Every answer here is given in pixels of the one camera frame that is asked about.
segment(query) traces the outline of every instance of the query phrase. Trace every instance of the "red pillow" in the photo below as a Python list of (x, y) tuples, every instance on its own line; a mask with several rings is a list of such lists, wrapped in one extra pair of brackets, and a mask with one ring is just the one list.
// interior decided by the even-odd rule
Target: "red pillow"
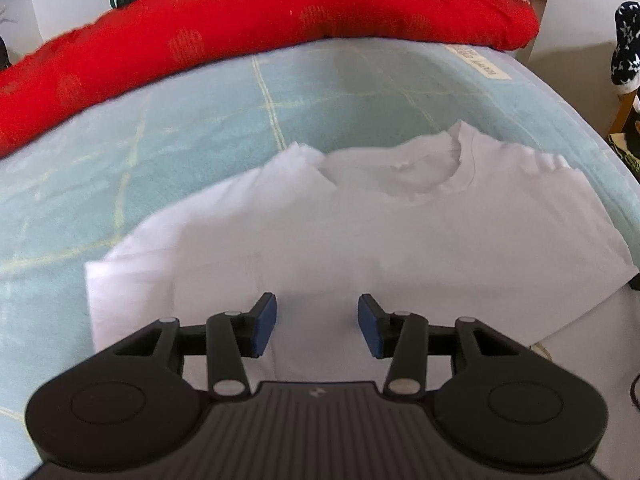
[(91, 105), (207, 61), (363, 36), (514, 50), (537, 33), (518, 0), (138, 0), (0, 72), (0, 156)]

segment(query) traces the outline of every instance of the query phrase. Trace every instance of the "white t-shirt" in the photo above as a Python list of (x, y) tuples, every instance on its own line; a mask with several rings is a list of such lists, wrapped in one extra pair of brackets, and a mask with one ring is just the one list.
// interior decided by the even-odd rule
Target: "white t-shirt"
[[(474, 316), (528, 345), (638, 272), (580, 171), (464, 123), (391, 149), (292, 146), (185, 202), (88, 265), (98, 348), (157, 317), (204, 323), (270, 291), (278, 322), (265, 355), (246, 362), (253, 384), (380, 383), (388, 363), (356, 322), (365, 292), (388, 311), (431, 324)], [(185, 377), (206, 384), (204, 368)]]

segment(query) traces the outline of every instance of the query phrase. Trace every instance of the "metal screw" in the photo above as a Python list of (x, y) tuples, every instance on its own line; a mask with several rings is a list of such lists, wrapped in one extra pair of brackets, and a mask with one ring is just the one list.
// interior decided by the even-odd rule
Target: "metal screw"
[(235, 397), (244, 392), (244, 384), (235, 379), (224, 379), (213, 385), (213, 391), (219, 396)]
[(388, 384), (388, 388), (396, 395), (415, 395), (420, 391), (420, 383), (415, 379), (394, 379)]

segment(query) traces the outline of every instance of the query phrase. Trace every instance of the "black and white star-patterned fabric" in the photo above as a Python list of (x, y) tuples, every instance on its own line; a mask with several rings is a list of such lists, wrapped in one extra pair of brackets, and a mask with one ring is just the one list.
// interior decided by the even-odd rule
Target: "black and white star-patterned fabric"
[(625, 2), (616, 11), (618, 45), (611, 59), (611, 80), (619, 94), (640, 87), (640, 4)]

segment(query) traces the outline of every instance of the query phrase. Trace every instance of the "bed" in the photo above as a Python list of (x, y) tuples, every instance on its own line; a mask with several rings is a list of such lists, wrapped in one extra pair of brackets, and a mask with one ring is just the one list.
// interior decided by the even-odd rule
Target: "bed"
[[(92, 354), (85, 261), (149, 214), (293, 141), (324, 152), (392, 146), (460, 119), (583, 170), (640, 264), (638, 182), (562, 98), (488, 48), (325, 40), (208, 64), (89, 108), (0, 160), (0, 479), (38, 463), (22, 419), (31, 393)], [(636, 306), (625, 289), (596, 309), (605, 314), (588, 314), (539, 351), (570, 367), (590, 355), (576, 356), (575, 345), (610, 326), (625, 332), (600, 354), (615, 361), (635, 344)], [(640, 358), (607, 376), (612, 391), (628, 390), (635, 368)], [(615, 411), (617, 421), (630, 416)]]

